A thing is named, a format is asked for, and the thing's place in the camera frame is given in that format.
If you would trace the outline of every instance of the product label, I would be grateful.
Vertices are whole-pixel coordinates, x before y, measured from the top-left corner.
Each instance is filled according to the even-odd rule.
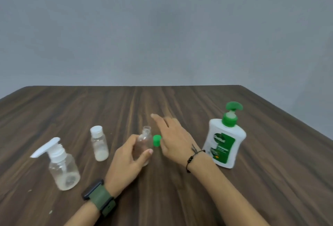
[[[223,133],[216,133],[214,134],[214,141],[212,143],[215,144],[215,142],[217,144],[216,148],[210,148],[213,159],[226,164],[235,139]]]

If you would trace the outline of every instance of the wooden table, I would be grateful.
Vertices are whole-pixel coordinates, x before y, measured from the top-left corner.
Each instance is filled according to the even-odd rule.
[[[333,143],[242,86],[22,88],[0,100],[0,225],[63,225],[83,204],[81,191],[104,177],[114,155],[151,113],[173,116],[202,146],[208,122],[238,101],[247,138],[235,167],[221,171],[271,225],[333,225]],[[90,127],[102,125],[110,157],[97,162]],[[57,189],[45,154],[53,137],[81,173],[73,189]],[[102,225],[223,225],[214,203],[185,169],[156,149]]]

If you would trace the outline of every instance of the bracelet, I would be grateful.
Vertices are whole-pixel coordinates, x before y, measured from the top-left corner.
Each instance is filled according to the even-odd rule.
[[[197,149],[194,147],[193,144],[192,144],[192,148],[191,148],[191,149],[193,150],[194,155],[193,155],[193,156],[190,156],[190,157],[189,157],[189,160],[187,161],[186,171],[187,171],[188,173],[190,173],[190,171],[187,169],[187,167],[189,166],[189,163],[191,163],[193,157],[194,157],[196,154],[198,154],[199,152],[202,152],[202,151],[203,151],[203,152],[206,152],[205,150],[197,151]]]

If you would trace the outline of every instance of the smartwatch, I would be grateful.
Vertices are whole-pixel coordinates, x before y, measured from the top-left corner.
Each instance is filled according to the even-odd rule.
[[[94,181],[83,193],[82,198],[91,200],[95,204],[101,214],[106,217],[116,206],[114,198],[104,187],[104,180],[98,179]]]

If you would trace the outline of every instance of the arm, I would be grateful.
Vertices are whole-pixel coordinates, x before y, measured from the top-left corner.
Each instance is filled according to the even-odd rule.
[[[152,118],[156,121],[163,137],[161,140],[163,154],[185,167],[189,157],[194,154],[191,150],[192,145],[198,151],[200,150],[193,137],[180,125],[177,119],[161,118],[156,114],[152,114]],[[189,164],[188,169],[206,188],[228,226],[268,225],[206,153],[197,154]]]
[[[117,149],[106,174],[104,186],[114,198],[118,197],[125,187],[137,177],[144,163],[153,152],[152,149],[148,149],[134,161],[132,151],[137,137],[138,135],[131,135],[126,143]],[[100,212],[94,203],[88,201],[80,207],[64,226],[93,226],[99,216]]]

